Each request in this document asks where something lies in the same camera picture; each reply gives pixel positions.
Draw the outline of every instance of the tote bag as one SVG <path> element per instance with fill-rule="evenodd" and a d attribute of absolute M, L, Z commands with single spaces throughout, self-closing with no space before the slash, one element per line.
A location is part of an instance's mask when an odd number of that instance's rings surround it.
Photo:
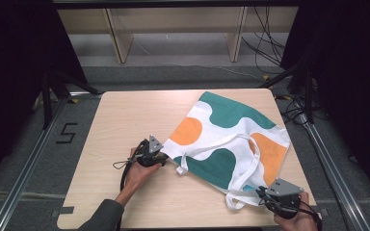
<path fill-rule="evenodd" d="M 290 145 L 285 128 L 240 102 L 205 92 L 161 150 L 225 194 L 229 209 L 257 206 L 259 186 L 277 178 Z"/>

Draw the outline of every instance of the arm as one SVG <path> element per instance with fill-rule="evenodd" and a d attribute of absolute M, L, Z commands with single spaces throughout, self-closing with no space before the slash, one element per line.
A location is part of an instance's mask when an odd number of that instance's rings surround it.
<path fill-rule="evenodd" d="M 302 202 L 308 204 L 308 193 L 300 193 Z M 308 208 L 302 203 L 300 209 L 308 210 Z M 311 215 L 306 213 L 298 212 L 295 217 L 291 219 L 281 218 L 275 214 L 275 222 L 281 226 L 283 231 L 317 231 L 316 223 Z"/>
<path fill-rule="evenodd" d="M 161 164 L 152 167 L 142 167 L 137 162 L 129 169 L 125 187 L 119 193 L 115 200 L 105 199 L 95 213 L 78 230 L 80 231 L 112 231 L 124 212 L 124 206 L 128 203 L 134 193 L 139 189 L 148 177 L 155 172 Z"/>

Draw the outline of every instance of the hand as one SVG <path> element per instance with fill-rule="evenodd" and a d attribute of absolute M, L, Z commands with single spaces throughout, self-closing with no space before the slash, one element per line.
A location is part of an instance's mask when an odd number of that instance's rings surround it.
<path fill-rule="evenodd" d="M 131 148 L 130 157 L 135 152 L 135 147 Z M 158 168 L 160 168 L 161 164 L 156 164 L 152 167 L 142 167 L 138 162 L 135 162 L 131 168 L 129 169 L 127 176 L 125 178 L 125 187 L 119 193 L 116 198 L 116 202 L 125 206 L 128 201 L 130 200 L 131 196 L 135 193 L 137 189 L 142 186 L 148 177 L 154 173 Z"/>
<path fill-rule="evenodd" d="M 302 202 L 308 204 L 308 193 L 300 193 Z M 300 209 L 309 210 L 309 208 L 303 203 L 300 204 Z M 311 215 L 298 212 L 295 217 L 291 219 L 281 218 L 279 215 L 275 214 L 275 222 L 281 226 L 283 231 L 317 231 L 316 224 Z"/>

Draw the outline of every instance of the dark sleeve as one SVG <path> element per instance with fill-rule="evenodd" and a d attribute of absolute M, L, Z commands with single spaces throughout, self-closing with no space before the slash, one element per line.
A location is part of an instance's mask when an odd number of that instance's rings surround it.
<path fill-rule="evenodd" d="M 80 231 L 114 231 L 124 207 L 115 200 L 105 199 L 88 221 L 78 230 Z"/>

